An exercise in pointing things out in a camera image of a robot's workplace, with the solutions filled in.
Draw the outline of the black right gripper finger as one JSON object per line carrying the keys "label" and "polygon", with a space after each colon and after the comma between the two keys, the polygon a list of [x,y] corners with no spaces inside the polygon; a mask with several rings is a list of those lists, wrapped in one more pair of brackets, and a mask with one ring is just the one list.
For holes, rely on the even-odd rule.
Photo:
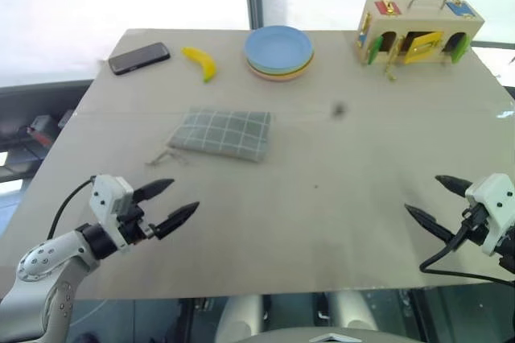
{"label": "black right gripper finger", "polygon": [[455,236],[450,230],[441,226],[433,216],[424,210],[408,204],[404,204],[404,207],[421,227],[445,244],[448,244]]}
{"label": "black right gripper finger", "polygon": [[466,197],[466,191],[472,186],[471,181],[454,176],[437,175],[435,179],[440,182],[445,189],[463,198]]}

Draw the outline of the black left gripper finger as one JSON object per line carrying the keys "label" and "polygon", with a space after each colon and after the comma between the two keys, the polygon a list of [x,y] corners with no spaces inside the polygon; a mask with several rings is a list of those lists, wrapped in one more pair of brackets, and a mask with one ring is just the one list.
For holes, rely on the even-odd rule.
{"label": "black left gripper finger", "polygon": [[148,184],[141,186],[140,188],[134,190],[132,196],[132,202],[138,204],[145,200],[150,200],[153,197],[161,194],[165,189],[167,189],[171,184],[175,182],[174,179],[159,179],[154,180]]}
{"label": "black left gripper finger", "polygon": [[185,224],[185,222],[193,215],[200,205],[199,201],[192,202],[188,205],[181,206],[171,213],[167,219],[154,227],[154,236],[158,240],[167,237],[173,233],[179,227]]}

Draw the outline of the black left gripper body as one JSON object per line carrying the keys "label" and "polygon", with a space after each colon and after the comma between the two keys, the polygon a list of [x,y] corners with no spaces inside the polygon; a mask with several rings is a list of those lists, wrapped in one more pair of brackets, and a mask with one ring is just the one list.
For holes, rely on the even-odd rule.
{"label": "black left gripper body", "polygon": [[116,218],[117,229],[128,245],[155,237],[155,226],[146,220],[144,211],[137,204],[130,204],[127,211]]}

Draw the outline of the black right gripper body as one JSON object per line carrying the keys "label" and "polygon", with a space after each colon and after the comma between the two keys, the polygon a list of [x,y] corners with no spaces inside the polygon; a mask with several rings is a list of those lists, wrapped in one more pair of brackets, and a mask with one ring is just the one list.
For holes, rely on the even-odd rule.
{"label": "black right gripper body", "polygon": [[470,241],[478,246],[482,246],[484,239],[488,235],[488,218],[489,214],[482,204],[469,206],[462,213],[463,220],[461,222],[464,234],[460,244]]}

